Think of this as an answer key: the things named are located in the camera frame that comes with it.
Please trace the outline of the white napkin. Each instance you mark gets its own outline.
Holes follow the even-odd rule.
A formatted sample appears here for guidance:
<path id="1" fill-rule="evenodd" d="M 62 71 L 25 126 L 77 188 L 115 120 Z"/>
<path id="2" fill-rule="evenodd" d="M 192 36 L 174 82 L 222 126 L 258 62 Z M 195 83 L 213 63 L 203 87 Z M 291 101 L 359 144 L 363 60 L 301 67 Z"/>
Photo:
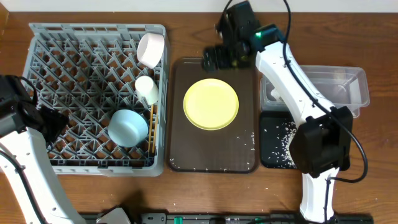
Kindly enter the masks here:
<path id="1" fill-rule="evenodd" d="M 279 92 L 276 89 L 273 89 L 271 91 L 271 96 L 276 100 L 276 101 L 282 101 L 282 98 L 280 97 Z"/>

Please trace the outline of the yellow plate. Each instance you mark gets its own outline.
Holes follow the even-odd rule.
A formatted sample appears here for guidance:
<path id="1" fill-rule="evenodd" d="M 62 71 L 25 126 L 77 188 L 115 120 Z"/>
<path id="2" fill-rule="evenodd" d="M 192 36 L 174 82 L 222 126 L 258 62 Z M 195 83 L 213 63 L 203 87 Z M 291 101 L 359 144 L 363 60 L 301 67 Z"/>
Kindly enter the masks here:
<path id="1" fill-rule="evenodd" d="M 183 111 L 194 126 L 215 131 L 234 121 L 239 111 L 239 98 L 228 83 L 206 78 L 188 88 L 183 97 Z"/>

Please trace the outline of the pink bowl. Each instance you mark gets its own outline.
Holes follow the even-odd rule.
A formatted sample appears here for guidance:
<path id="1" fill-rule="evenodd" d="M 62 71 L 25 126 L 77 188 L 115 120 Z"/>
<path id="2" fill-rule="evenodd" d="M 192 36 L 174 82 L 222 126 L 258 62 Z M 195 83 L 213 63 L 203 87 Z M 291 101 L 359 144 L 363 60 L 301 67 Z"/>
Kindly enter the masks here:
<path id="1" fill-rule="evenodd" d="M 155 68 L 162 58 L 165 46 L 164 36 L 146 33 L 137 48 L 137 59 L 149 68 Z"/>

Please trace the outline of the cream cup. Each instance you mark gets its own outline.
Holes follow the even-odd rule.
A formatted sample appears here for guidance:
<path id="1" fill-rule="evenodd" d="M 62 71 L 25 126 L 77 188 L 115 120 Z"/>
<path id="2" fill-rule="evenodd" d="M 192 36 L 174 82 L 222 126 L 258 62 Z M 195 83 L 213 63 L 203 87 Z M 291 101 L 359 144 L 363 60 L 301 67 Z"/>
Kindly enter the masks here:
<path id="1" fill-rule="evenodd" d="M 135 82 L 136 91 L 147 102 L 148 105 L 153 105 L 159 100 L 159 89 L 149 76 L 141 76 Z"/>

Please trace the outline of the light blue bowl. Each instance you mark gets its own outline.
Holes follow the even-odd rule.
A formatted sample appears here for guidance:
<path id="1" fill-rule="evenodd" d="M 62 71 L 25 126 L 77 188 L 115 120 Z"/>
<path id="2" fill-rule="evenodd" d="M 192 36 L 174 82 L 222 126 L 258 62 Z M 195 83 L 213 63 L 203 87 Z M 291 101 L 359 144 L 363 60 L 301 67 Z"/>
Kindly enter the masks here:
<path id="1" fill-rule="evenodd" d="M 146 120 L 135 111 L 116 111 L 108 125 L 108 135 L 118 146 L 134 147 L 145 140 L 149 133 Z"/>

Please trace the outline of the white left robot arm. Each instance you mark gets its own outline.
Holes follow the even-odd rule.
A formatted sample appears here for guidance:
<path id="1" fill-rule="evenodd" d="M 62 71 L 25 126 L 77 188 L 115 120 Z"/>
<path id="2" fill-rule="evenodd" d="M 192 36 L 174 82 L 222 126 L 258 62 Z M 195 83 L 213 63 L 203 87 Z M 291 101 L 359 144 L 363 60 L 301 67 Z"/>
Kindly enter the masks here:
<path id="1" fill-rule="evenodd" d="M 30 96 L 24 77 L 1 75 L 1 170 L 27 223 L 85 223 L 66 196 L 47 155 L 69 122 Z"/>

